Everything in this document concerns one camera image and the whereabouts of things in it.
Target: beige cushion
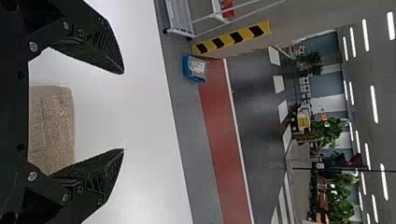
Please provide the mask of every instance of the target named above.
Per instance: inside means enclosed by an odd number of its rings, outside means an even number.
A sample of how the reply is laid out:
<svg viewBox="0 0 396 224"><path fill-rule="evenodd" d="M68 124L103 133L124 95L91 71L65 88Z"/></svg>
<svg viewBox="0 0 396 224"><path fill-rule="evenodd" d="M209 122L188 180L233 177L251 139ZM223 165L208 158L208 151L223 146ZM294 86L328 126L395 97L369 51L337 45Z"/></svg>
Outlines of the beige cushion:
<svg viewBox="0 0 396 224"><path fill-rule="evenodd" d="M30 88L28 161L50 175L75 163L74 106L67 88Z"/></svg>

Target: red lane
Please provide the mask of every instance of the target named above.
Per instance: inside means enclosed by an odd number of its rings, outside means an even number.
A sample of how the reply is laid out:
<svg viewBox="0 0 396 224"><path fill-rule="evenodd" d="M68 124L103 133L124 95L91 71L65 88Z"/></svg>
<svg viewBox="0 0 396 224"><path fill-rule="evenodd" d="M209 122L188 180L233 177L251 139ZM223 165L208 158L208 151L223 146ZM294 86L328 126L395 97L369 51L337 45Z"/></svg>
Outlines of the red lane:
<svg viewBox="0 0 396 224"><path fill-rule="evenodd" d="M223 60L210 60L199 92L224 223L251 224Z"/></svg>

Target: yellow and black barrier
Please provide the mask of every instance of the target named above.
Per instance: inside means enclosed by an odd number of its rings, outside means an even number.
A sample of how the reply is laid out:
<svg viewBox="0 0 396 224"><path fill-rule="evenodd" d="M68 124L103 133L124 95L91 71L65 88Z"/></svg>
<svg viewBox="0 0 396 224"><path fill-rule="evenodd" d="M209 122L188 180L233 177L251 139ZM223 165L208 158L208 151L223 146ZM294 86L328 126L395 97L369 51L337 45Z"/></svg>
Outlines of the yellow and black barrier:
<svg viewBox="0 0 396 224"><path fill-rule="evenodd" d="M216 38L206 40L191 47L192 54L196 56L203 55L218 49L227 48L232 45L248 41L250 39L271 34L270 22L263 21L258 24L239 29L237 31L220 35Z"/></svg>

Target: white table surface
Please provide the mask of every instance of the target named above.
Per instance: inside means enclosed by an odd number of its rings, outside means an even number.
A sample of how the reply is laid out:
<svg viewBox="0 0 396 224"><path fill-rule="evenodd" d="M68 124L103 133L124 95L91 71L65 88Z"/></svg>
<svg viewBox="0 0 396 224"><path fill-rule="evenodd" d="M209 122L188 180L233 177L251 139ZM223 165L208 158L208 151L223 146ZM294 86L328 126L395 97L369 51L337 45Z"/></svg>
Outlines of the white table surface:
<svg viewBox="0 0 396 224"><path fill-rule="evenodd" d="M110 21L125 75L52 49L29 64L31 85L73 91L78 161L126 149L109 202L84 223L192 223L153 1L88 2Z"/></svg>

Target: crosswalk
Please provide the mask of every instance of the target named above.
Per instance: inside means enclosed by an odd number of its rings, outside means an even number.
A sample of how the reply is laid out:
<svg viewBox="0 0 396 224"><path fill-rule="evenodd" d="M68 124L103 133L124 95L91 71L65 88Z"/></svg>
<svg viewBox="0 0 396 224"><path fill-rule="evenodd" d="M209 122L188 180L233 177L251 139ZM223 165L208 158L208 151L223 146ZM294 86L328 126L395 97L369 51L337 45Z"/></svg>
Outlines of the crosswalk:
<svg viewBox="0 0 396 224"><path fill-rule="evenodd" d="M270 54L270 61L273 64L280 65L279 53L276 49L268 48ZM285 90L284 80L282 76L274 76L274 86L276 94L280 94ZM282 124L289 114L288 101L283 101L278 106L279 123ZM291 142L291 127L288 125L283 134L283 145L285 154L288 151ZM274 208L274 213L271 218L271 224L295 224L294 209L292 205L292 198L290 193L290 182L288 174L285 174L284 184L281 187L278 195L278 204Z"/></svg>
<svg viewBox="0 0 396 224"><path fill-rule="evenodd" d="M280 189L278 205L274 209L271 224L295 224L288 174L285 174L284 179L285 185L284 188L282 187Z"/></svg>

